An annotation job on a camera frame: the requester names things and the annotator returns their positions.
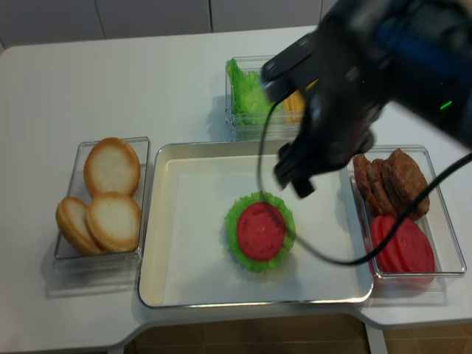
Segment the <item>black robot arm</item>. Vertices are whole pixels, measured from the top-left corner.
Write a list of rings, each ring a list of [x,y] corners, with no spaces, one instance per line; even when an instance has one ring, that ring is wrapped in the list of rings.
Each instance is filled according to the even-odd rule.
[[[371,124],[392,102],[471,145],[471,15],[458,1],[339,1],[262,78],[273,101],[305,99],[299,133],[274,167],[302,198],[311,177],[374,145]]]

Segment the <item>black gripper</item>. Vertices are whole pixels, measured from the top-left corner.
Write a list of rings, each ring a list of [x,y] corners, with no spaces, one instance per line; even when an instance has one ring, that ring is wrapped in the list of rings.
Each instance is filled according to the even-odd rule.
[[[316,190],[311,177],[340,170],[372,147],[369,127],[386,104],[381,59],[364,37],[337,21],[314,32],[321,73],[309,86],[299,133],[274,167],[278,184],[292,184],[299,198]]]

